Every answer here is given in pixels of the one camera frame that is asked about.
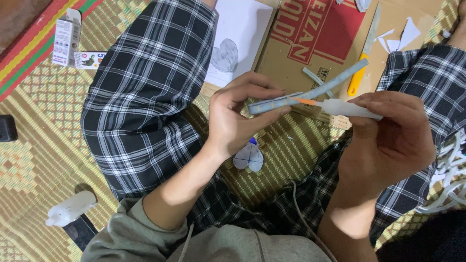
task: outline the person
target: person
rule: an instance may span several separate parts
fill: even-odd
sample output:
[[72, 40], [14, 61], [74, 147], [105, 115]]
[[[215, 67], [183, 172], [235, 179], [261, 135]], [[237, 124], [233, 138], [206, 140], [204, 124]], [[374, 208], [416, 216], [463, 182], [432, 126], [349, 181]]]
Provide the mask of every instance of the person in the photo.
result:
[[215, 1], [151, 2], [102, 61], [81, 125], [120, 205], [81, 261], [376, 261], [370, 238], [423, 203], [466, 123], [463, 13], [448, 44], [390, 54], [378, 92], [352, 100], [383, 120], [351, 117], [352, 138], [251, 212], [218, 167], [291, 108], [242, 116], [248, 97], [285, 94], [249, 72], [211, 97], [205, 143], [180, 116], [206, 76]]

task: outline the woven mat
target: woven mat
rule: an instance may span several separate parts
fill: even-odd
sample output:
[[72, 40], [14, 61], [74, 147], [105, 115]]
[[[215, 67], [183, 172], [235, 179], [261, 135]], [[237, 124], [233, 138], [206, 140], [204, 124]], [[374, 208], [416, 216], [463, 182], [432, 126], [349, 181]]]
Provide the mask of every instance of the woven mat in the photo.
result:
[[[88, 184], [99, 205], [88, 212], [97, 229], [106, 224], [117, 202], [81, 136], [79, 118], [93, 71], [51, 63], [53, 24], [67, 7], [83, 11], [80, 50], [106, 50], [134, 21], [149, 0], [55, 0], [31, 27], [28, 40], [0, 62], [0, 114], [15, 117], [20, 139], [0, 144], [0, 261], [78, 261], [81, 251], [61, 228], [48, 228], [48, 209]], [[456, 18], [445, 3], [429, 40]], [[185, 116], [206, 137], [208, 98], [199, 96]], [[256, 138], [264, 153], [259, 173], [238, 171], [231, 162], [224, 176], [239, 199], [250, 207], [272, 196], [285, 178], [302, 178], [317, 156], [343, 130], [290, 114]], [[377, 245], [419, 227], [425, 217], [408, 213], [389, 227]]]

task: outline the gray hoodie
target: gray hoodie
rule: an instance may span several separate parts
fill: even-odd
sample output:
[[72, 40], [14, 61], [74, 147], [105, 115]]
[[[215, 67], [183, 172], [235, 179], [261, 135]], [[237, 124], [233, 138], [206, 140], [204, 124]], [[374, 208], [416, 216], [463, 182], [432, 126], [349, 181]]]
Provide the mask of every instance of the gray hoodie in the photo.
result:
[[[163, 230], [146, 216], [142, 199], [124, 199], [106, 228], [84, 251], [81, 261], [100, 262], [330, 262], [307, 238], [266, 235], [253, 229], [211, 227], [190, 238], [186, 221], [180, 229]], [[186, 237], [168, 259], [169, 247]]]

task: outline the yellow knife handle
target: yellow knife handle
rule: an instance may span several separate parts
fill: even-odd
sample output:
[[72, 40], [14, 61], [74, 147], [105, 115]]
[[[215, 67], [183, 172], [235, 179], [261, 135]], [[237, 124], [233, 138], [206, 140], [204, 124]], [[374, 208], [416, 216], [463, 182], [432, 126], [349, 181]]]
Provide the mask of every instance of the yellow knife handle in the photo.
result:
[[[359, 57], [359, 61], [361, 61], [364, 58], [369, 59], [369, 56], [366, 55], [365, 53], [362, 53], [361, 56]], [[359, 85], [361, 84], [361, 81], [363, 79], [365, 69], [366, 67], [363, 67], [363, 69], [357, 71], [351, 78], [351, 82], [349, 83], [348, 92], [347, 92], [348, 96], [353, 97], [356, 94], [357, 89], [359, 88]]]

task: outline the hand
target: hand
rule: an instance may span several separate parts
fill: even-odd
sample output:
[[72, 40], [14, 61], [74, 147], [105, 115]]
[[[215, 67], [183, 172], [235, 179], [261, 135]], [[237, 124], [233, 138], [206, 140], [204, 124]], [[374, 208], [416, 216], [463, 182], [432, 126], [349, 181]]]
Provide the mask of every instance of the hand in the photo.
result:
[[338, 165], [344, 187], [377, 197], [390, 185], [428, 167], [436, 158], [423, 101], [394, 91], [363, 94], [350, 102], [383, 116], [350, 117], [353, 139]]
[[254, 118], [240, 114], [248, 97], [272, 99], [285, 95], [264, 75], [247, 72], [218, 90], [210, 99], [209, 138], [206, 146], [213, 148], [226, 160], [243, 148], [258, 131], [288, 114], [291, 107], [283, 106]]

